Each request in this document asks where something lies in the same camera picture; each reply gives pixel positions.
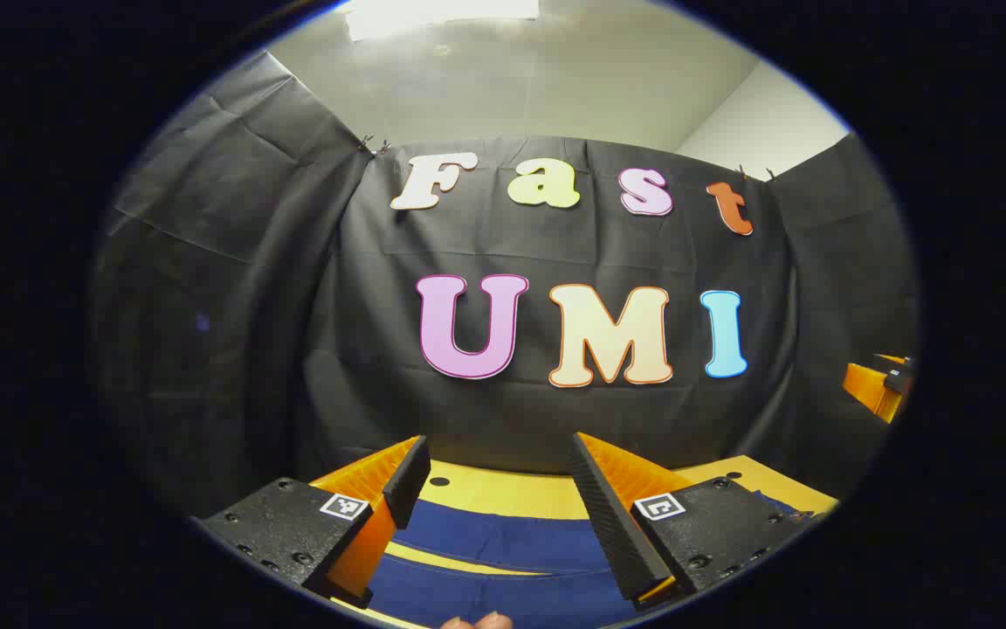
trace white wall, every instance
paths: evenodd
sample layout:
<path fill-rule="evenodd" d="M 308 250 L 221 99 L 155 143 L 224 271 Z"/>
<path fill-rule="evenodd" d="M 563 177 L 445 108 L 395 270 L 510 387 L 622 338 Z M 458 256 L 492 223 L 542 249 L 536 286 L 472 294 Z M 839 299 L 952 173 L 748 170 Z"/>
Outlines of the white wall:
<path fill-rule="evenodd" d="M 767 180 L 833 146 L 849 129 L 799 84 L 766 61 L 758 66 L 678 154 Z"/>

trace black fabric backdrop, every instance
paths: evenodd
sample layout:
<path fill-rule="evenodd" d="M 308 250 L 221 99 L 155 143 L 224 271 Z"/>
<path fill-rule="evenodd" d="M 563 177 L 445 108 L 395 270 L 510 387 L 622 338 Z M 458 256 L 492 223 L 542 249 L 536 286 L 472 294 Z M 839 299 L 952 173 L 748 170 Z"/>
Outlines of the black fabric backdrop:
<path fill-rule="evenodd" d="M 388 207 L 415 155 L 473 151 L 436 207 Z M 561 159 L 581 200 L 512 202 L 514 164 Z M 628 214 L 616 175 L 655 168 L 674 210 Z M 706 184 L 728 182 L 754 225 L 735 235 Z M 96 265 L 101 390 L 129 458 L 161 496 L 208 514 L 276 475 L 316 477 L 412 434 L 436 458 L 564 473 L 579 430 L 668 467 L 734 454 L 841 497 L 886 431 L 842 388 L 845 363 L 913 354 L 905 232 L 854 138 L 774 182 L 608 142 L 481 138 L 372 158 L 268 53 L 216 81 L 144 151 L 116 196 Z M 418 345 L 424 275 L 460 275 L 456 341 L 483 347 L 484 275 L 530 280 L 511 365 L 437 373 Z M 632 288 L 666 306 L 671 380 L 547 381 L 560 283 L 618 315 Z M 701 292 L 741 295 L 745 373 L 711 378 Z"/>

